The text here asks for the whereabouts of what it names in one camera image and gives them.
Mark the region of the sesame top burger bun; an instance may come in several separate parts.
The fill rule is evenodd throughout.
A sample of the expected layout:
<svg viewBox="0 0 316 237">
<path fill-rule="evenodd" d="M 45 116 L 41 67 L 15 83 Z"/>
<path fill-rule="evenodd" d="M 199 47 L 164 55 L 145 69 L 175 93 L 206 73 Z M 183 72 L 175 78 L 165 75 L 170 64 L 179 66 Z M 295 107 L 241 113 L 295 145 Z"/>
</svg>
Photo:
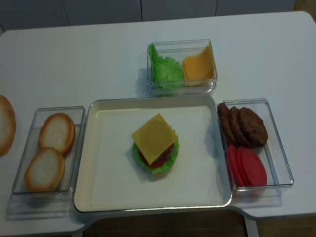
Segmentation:
<svg viewBox="0 0 316 237">
<path fill-rule="evenodd" d="M 15 111 L 9 100 L 0 96 L 0 156 L 6 155 L 13 144 L 16 132 Z"/>
</svg>

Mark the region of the yellow cheese slice on burger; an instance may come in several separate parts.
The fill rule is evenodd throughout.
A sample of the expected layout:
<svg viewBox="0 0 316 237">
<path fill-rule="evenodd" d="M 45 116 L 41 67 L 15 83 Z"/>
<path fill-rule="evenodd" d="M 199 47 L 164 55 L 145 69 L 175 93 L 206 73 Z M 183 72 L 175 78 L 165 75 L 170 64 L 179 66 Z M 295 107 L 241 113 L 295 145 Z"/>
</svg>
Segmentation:
<svg viewBox="0 0 316 237">
<path fill-rule="evenodd" d="M 131 137 L 149 165 L 178 140 L 178 136 L 161 114 L 151 118 Z"/>
</svg>

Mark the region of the green lettuce leaves in bin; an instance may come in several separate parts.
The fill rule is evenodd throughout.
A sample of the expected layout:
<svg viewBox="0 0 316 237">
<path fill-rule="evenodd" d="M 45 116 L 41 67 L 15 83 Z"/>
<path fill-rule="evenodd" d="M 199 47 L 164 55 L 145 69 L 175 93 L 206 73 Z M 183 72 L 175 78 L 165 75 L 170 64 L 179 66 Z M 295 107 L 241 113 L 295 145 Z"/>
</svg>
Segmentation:
<svg viewBox="0 0 316 237">
<path fill-rule="evenodd" d="M 183 86 L 182 65 L 174 58 L 162 57 L 153 44 L 149 45 L 148 54 L 151 60 L 152 81 L 155 89 L 171 89 Z"/>
</svg>

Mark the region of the green lettuce leaf on burger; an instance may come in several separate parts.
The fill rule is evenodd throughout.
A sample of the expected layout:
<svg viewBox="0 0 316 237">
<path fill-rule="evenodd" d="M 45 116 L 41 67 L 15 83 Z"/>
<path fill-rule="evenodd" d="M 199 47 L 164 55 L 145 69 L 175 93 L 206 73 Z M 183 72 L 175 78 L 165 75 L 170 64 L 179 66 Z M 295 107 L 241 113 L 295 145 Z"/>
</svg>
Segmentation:
<svg viewBox="0 0 316 237">
<path fill-rule="evenodd" d="M 133 158 L 135 159 L 136 163 L 141 168 L 143 168 L 147 173 L 149 173 L 149 174 L 157 174 L 157 173 L 168 171 L 173 166 L 173 164 L 176 161 L 177 156 L 178 156 L 179 147 L 180 147 L 180 144 L 179 144 L 179 141 L 177 140 L 174 143 L 174 148 L 173 148 L 173 150 L 172 150 L 172 152 L 170 154 L 169 159 L 162 166 L 157 167 L 157 168 L 149 167 L 149 166 L 145 165 L 142 162 L 142 160 L 141 160 L 141 158 L 139 156 L 139 149 L 138 149 L 138 147 L 136 146 L 135 143 L 132 146 Z"/>
</svg>

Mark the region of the clear bin lettuce and cheese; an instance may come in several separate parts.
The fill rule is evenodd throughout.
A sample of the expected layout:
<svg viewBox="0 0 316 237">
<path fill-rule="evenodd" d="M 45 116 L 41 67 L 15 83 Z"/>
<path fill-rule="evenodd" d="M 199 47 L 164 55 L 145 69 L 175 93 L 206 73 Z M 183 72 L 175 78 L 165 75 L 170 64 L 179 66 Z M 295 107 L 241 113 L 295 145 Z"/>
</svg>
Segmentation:
<svg viewBox="0 0 316 237">
<path fill-rule="evenodd" d="M 174 58 L 182 65 L 182 61 L 185 57 L 198 55 L 202 50 L 209 44 L 211 46 L 212 54 L 213 48 L 211 40 L 209 39 L 197 39 L 197 40 L 183 40 L 183 41 L 163 41 L 163 42 L 152 42 L 160 56 L 163 58 L 166 56 Z M 215 64 L 215 73 L 211 79 L 204 81 L 204 84 L 198 86 L 186 86 L 185 80 L 183 86 L 179 88 L 171 89 L 155 89 L 152 81 L 152 68 L 150 56 L 147 52 L 147 84 L 150 92 L 155 96 L 167 96 L 176 94 L 211 94 L 216 88 L 218 73 L 213 54 L 213 60 Z"/>
</svg>

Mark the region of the yellow cheese slice stack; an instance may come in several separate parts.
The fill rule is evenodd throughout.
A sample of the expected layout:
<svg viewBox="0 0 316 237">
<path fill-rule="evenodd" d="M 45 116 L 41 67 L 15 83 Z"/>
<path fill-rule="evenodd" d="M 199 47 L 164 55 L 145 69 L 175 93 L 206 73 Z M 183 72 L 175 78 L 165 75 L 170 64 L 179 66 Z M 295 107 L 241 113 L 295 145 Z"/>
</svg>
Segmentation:
<svg viewBox="0 0 316 237">
<path fill-rule="evenodd" d="M 198 86 L 211 79 L 215 73 L 215 64 L 210 44 L 198 55 L 185 57 L 182 68 L 186 86 Z"/>
</svg>

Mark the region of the brown patty on burger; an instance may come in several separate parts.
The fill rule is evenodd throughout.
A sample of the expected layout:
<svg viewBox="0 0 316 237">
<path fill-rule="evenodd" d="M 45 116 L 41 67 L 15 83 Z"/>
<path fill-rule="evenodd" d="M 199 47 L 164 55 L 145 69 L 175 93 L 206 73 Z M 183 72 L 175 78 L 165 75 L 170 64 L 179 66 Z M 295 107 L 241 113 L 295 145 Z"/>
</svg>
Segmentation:
<svg viewBox="0 0 316 237">
<path fill-rule="evenodd" d="M 157 161 L 161 161 L 161 160 L 164 160 L 166 158 L 169 158 L 170 157 L 170 154 L 172 152 L 174 148 L 174 144 L 172 144 L 170 147 L 168 147 L 157 159 Z"/>
</svg>

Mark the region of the red tomato slice on burger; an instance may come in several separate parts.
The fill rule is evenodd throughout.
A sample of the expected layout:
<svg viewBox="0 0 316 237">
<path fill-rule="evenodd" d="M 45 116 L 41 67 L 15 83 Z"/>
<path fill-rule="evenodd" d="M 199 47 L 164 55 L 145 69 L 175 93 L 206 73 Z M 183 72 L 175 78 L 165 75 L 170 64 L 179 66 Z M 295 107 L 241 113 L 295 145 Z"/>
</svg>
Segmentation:
<svg viewBox="0 0 316 237">
<path fill-rule="evenodd" d="M 161 155 L 159 158 L 157 158 L 152 164 L 149 164 L 147 162 L 147 160 L 145 159 L 145 157 L 143 156 L 143 154 L 139 151 L 139 156 L 142 160 L 142 162 L 149 166 L 149 167 L 152 167 L 152 168 L 157 168 L 157 167 L 160 167 L 162 166 L 168 159 L 169 157 L 167 157 L 166 155 Z"/>
</svg>

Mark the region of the left brown meat patty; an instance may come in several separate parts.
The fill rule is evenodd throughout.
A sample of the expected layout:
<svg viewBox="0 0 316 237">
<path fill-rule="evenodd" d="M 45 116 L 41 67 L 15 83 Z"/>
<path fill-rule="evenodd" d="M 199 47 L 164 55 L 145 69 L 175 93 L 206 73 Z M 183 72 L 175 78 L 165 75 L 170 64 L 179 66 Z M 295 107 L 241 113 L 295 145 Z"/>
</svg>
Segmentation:
<svg viewBox="0 0 316 237">
<path fill-rule="evenodd" d="M 217 114 L 220 119 L 220 124 L 222 131 L 224 132 L 224 135 L 226 137 L 227 143 L 230 145 L 237 145 L 237 142 L 234 138 L 234 135 L 232 133 L 232 130 L 230 128 L 230 117 L 231 113 L 228 107 L 226 106 L 225 103 L 220 103 L 217 107 Z"/>
</svg>

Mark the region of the brown meat patty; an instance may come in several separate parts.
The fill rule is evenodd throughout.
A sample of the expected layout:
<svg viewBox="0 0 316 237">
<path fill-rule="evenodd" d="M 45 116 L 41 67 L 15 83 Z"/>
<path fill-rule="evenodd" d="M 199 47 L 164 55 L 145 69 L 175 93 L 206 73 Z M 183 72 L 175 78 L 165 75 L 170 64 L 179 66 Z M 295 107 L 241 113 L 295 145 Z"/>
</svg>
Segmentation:
<svg viewBox="0 0 316 237">
<path fill-rule="evenodd" d="M 244 146 L 246 148 L 252 148 L 252 144 L 246 139 L 244 134 L 242 133 L 240 126 L 239 126 L 239 121 L 238 121 L 238 112 L 239 109 L 236 107 L 231 107 L 230 108 L 230 129 L 232 131 L 232 134 L 236 140 L 236 143 L 239 146 Z"/>
<path fill-rule="evenodd" d="M 232 133 L 232 130 L 230 128 L 230 117 L 231 113 L 228 107 L 226 106 L 225 103 L 220 103 L 217 107 L 217 114 L 220 119 L 220 124 L 222 131 L 224 132 L 224 135 L 226 137 L 227 143 L 230 145 L 237 145 L 237 142 L 234 138 L 234 135 Z"/>
<path fill-rule="evenodd" d="M 268 133 L 263 120 L 251 109 L 243 107 L 238 112 L 239 127 L 253 147 L 263 147 L 268 140 Z"/>
</svg>

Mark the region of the white paper tray liner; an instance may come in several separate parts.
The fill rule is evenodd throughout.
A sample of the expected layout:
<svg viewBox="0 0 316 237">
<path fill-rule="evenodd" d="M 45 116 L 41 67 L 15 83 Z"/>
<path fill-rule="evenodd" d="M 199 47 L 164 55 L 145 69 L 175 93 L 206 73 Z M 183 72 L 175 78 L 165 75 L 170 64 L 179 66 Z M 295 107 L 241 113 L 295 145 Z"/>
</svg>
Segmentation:
<svg viewBox="0 0 316 237">
<path fill-rule="evenodd" d="M 131 135 L 161 114 L 180 143 L 172 168 L 149 174 L 134 160 Z M 207 106 L 100 112 L 99 157 L 93 205 L 107 209 L 217 206 L 231 198 L 218 137 Z"/>
</svg>

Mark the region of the left red tomato slice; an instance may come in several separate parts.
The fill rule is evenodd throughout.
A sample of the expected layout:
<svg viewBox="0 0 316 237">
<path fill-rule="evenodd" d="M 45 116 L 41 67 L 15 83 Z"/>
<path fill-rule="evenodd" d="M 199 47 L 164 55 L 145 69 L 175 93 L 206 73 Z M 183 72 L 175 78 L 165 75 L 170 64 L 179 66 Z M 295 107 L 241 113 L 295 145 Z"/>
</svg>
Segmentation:
<svg viewBox="0 0 316 237">
<path fill-rule="evenodd" d="M 229 163 L 230 163 L 230 167 L 232 170 L 235 183 L 237 186 L 243 187 L 244 181 L 243 181 L 241 173 L 239 172 L 239 168 L 237 165 L 237 149 L 233 144 L 230 144 L 228 146 L 227 152 L 228 152 L 228 159 L 229 159 Z"/>
</svg>

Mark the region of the middle brown meat patty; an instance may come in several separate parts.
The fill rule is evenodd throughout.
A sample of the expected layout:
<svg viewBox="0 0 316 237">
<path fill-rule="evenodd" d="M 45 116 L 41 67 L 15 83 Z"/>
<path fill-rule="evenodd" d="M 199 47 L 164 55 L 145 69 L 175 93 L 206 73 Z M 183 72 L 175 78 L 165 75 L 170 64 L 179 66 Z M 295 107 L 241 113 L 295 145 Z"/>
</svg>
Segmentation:
<svg viewBox="0 0 316 237">
<path fill-rule="evenodd" d="M 232 134 L 236 140 L 236 143 L 239 146 L 244 146 L 246 148 L 252 148 L 252 144 L 246 139 L 244 134 L 242 133 L 240 126 L 239 126 L 239 121 L 238 121 L 238 112 L 239 109 L 236 107 L 231 107 L 230 108 L 230 129 L 232 131 Z"/>
</svg>

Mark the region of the middle red tomato slice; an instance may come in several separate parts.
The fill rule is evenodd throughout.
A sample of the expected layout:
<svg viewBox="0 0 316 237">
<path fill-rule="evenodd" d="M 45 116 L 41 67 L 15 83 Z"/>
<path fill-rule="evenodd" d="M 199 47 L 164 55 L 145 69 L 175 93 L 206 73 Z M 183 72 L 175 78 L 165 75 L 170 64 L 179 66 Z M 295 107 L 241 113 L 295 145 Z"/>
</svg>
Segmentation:
<svg viewBox="0 0 316 237">
<path fill-rule="evenodd" d="M 242 181 L 243 181 L 243 184 L 240 185 L 241 187 L 249 187 L 251 186 L 245 172 L 244 172 L 244 168 L 243 168 L 243 165 L 242 165 L 242 152 L 243 150 L 245 149 L 245 147 L 239 147 L 238 150 L 237 150 L 237 167 L 238 167 L 238 170 L 239 170 L 239 173 L 241 175 L 241 178 L 242 178 Z"/>
</svg>

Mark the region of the right brown meat patty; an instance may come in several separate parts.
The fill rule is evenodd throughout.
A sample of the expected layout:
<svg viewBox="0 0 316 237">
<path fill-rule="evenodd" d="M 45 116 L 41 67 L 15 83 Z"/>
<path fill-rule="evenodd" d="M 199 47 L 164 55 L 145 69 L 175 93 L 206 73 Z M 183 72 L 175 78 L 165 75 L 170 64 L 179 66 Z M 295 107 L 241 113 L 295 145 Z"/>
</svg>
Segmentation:
<svg viewBox="0 0 316 237">
<path fill-rule="evenodd" d="M 238 112 L 239 127 L 253 147 L 263 147 L 268 140 L 268 133 L 263 120 L 251 109 L 243 107 Z"/>
</svg>

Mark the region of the far bun half in bin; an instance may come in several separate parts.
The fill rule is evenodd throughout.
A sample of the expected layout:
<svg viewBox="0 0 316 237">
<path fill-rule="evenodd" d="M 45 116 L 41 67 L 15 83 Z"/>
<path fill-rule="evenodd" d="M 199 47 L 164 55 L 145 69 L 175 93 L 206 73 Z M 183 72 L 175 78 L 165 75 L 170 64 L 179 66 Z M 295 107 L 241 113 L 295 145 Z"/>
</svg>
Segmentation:
<svg viewBox="0 0 316 237">
<path fill-rule="evenodd" d="M 65 156 L 73 147 L 76 137 L 75 124 L 65 113 L 57 113 L 49 116 L 44 122 L 40 133 L 38 146 L 54 148 L 62 156 Z"/>
</svg>

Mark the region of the bun half in bin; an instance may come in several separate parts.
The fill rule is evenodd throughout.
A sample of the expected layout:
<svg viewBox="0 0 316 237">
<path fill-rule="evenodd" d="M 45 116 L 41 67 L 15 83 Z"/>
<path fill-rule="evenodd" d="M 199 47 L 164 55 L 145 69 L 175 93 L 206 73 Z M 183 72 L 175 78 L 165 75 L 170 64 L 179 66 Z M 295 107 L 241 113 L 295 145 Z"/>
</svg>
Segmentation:
<svg viewBox="0 0 316 237">
<path fill-rule="evenodd" d="M 73 147 L 76 137 L 75 124 L 65 113 L 57 113 L 49 116 L 44 122 L 40 133 L 38 146 L 54 148 L 62 156 L 65 156 Z"/>
<path fill-rule="evenodd" d="M 65 173 L 63 156 L 54 148 L 47 147 L 32 158 L 24 175 L 29 192 L 52 192 L 56 190 Z"/>
</svg>

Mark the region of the right red tomato slice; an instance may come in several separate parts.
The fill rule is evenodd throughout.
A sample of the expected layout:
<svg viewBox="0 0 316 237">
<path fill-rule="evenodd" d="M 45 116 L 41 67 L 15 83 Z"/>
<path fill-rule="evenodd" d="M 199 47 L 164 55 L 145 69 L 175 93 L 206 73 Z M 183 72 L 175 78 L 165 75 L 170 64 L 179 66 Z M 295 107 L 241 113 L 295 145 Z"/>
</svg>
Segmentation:
<svg viewBox="0 0 316 237">
<path fill-rule="evenodd" d="M 246 186 L 259 187 L 267 184 L 266 170 L 261 160 L 253 150 L 243 149 L 241 152 L 240 162 Z"/>
</svg>

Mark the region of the white serving tray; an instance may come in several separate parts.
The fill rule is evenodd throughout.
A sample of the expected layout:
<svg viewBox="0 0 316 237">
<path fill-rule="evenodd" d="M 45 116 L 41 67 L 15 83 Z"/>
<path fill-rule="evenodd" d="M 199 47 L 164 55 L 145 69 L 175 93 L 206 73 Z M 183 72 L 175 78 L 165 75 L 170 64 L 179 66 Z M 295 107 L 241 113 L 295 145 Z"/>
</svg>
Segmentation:
<svg viewBox="0 0 316 237">
<path fill-rule="evenodd" d="M 162 115 L 180 148 L 169 171 L 133 158 L 132 134 Z M 98 100 L 88 110 L 74 204 L 78 211 L 217 208 L 232 199 L 216 105 L 208 95 Z"/>
</svg>

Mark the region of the clear bin patties and tomato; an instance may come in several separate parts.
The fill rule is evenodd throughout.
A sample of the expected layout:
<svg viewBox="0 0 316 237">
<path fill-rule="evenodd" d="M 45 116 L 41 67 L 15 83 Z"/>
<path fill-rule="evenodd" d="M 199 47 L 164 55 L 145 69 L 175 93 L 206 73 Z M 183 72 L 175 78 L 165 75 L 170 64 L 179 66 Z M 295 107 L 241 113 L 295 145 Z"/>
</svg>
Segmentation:
<svg viewBox="0 0 316 237">
<path fill-rule="evenodd" d="M 243 107 L 251 109 L 263 120 L 268 133 L 268 140 L 265 146 L 252 146 L 252 148 L 245 147 L 245 149 L 253 150 L 261 160 L 267 173 L 267 184 L 259 187 L 239 187 L 235 183 L 228 159 L 227 150 L 229 144 L 227 143 L 224 132 L 222 131 L 220 119 L 217 116 L 233 195 L 238 198 L 267 198 L 281 196 L 285 189 L 293 186 L 294 178 L 268 101 L 266 99 L 247 99 L 223 101 L 223 103 L 226 104 L 228 109 L 231 107 L 236 107 L 239 110 Z"/>
</svg>

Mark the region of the near bun half in bin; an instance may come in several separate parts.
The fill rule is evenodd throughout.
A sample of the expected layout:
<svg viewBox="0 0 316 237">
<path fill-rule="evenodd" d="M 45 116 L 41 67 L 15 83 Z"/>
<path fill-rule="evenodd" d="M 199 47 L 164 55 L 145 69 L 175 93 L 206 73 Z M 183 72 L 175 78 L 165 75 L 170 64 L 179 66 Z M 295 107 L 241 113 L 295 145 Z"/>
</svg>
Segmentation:
<svg viewBox="0 0 316 237">
<path fill-rule="evenodd" d="M 24 175 L 29 192 L 52 192 L 56 190 L 65 173 L 63 156 L 54 148 L 47 147 L 32 158 Z"/>
</svg>

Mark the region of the clear bin with buns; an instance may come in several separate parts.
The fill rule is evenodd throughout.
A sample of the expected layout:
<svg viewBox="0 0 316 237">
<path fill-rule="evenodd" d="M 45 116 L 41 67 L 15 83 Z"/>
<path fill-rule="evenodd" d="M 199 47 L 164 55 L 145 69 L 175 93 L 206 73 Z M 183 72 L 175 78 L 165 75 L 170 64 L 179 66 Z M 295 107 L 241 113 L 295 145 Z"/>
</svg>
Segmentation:
<svg viewBox="0 0 316 237">
<path fill-rule="evenodd" d="M 64 177 L 55 191 L 29 192 L 24 184 L 24 174 L 32 158 L 39 151 L 38 138 L 40 129 L 49 116 L 57 113 L 67 114 L 74 122 L 76 131 L 74 145 L 64 157 Z M 39 108 L 35 111 L 6 211 L 8 220 L 61 218 L 71 209 L 85 124 L 86 115 L 82 106 Z"/>
</svg>

